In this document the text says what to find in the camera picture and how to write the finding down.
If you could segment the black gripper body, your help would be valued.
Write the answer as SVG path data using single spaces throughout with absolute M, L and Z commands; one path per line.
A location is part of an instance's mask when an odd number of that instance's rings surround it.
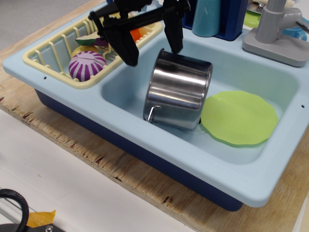
M 190 11 L 187 0 L 165 0 L 163 5 L 154 10 L 142 12 L 151 0 L 109 0 L 107 5 L 89 13 L 99 34 L 108 29 L 137 29 L 158 21 L 165 21 L 173 26 L 180 26 L 184 13 Z

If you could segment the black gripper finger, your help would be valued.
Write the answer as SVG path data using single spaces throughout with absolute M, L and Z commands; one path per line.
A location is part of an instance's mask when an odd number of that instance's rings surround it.
M 94 23 L 100 39 L 107 41 L 126 65 L 136 66 L 138 64 L 139 50 L 130 30 L 119 26 L 117 18 L 105 18 L 102 23 L 97 18 L 94 19 Z
M 175 7 L 164 7 L 163 21 L 165 23 L 165 35 L 174 54 L 178 54 L 183 48 L 183 12 Z

